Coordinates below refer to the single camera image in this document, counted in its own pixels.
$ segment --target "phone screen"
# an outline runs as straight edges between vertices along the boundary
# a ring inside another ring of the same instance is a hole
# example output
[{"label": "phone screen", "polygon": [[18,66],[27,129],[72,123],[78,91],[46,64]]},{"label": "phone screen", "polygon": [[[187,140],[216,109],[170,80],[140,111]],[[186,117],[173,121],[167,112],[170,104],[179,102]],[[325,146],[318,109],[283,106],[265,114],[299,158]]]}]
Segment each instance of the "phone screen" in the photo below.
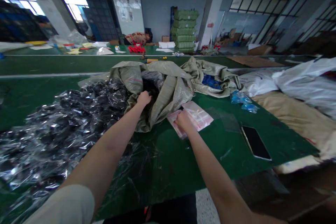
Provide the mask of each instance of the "phone screen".
[{"label": "phone screen", "polygon": [[242,126],[242,130],[253,155],[259,158],[272,160],[257,130],[246,126]]}]

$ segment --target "pink plastic bag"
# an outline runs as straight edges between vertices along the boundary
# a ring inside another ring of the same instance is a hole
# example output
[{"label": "pink plastic bag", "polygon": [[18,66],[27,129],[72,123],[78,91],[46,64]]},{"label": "pink plastic bag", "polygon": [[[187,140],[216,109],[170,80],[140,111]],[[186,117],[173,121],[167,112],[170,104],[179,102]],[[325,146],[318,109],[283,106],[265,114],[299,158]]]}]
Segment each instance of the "pink plastic bag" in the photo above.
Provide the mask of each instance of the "pink plastic bag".
[{"label": "pink plastic bag", "polygon": [[[187,112],[191,122],[193,123],[197,131],[201,131],[205,127],[209,126],[210,123],[212,123],[214,120],[207,112],[205,112],[193,101],[183,104],[182,107]],[[167,119],[177,132],[179,138],[185,139],[187,137],[187,134],[182,129],[180,129],[177,124],[174,123],[174,121],[177,119],[177,115],[181,112],[181,110],[177,110],[174,113],[168,115]]]}]

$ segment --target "white sleeve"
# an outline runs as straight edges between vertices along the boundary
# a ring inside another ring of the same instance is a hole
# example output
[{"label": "white sleeve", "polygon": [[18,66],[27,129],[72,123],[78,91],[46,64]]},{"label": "white sleeve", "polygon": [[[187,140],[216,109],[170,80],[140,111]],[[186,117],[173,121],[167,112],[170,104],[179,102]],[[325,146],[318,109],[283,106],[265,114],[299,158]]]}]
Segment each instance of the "white sleeve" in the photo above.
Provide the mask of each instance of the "white sleeve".
[{"label": "white sleeve", "polygon": [[56,191],[24,224],[90,224],[95,199],[83,185],[68,185]]}]

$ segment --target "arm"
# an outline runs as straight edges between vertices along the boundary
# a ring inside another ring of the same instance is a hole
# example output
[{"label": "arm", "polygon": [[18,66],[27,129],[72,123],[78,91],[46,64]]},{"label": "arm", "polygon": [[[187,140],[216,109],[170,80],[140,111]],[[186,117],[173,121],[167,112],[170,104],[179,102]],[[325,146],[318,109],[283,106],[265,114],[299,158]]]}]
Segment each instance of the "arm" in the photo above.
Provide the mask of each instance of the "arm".
[{"label": "arm", "polygon": [[203,180],[216,206],[221,223],[254,223],[253,213],[229,176],[205,144],[185,111],[175,123],[187,134]]},{"label": "arm", "polygon": [[151,98],[147,91],[142,92],[137,104],[97,141],[59,189],[72,184],[88,187],[95,198],[96,212],[112,182],[118,162],[134,133],[140,115]]}]

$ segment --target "green bag stack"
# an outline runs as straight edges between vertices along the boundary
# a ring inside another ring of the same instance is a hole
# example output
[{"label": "green bag stack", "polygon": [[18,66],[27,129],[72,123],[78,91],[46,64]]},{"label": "green bag stack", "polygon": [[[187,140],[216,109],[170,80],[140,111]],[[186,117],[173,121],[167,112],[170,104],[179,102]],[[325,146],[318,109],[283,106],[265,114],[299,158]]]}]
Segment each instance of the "green bag stack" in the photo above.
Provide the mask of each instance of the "green bag stack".
[{"label": "green bag stack", "polygon": [[175,47],[181,53],[193,53],[197,10],[178,10],[174,14],[173,27],[170,30]]}]

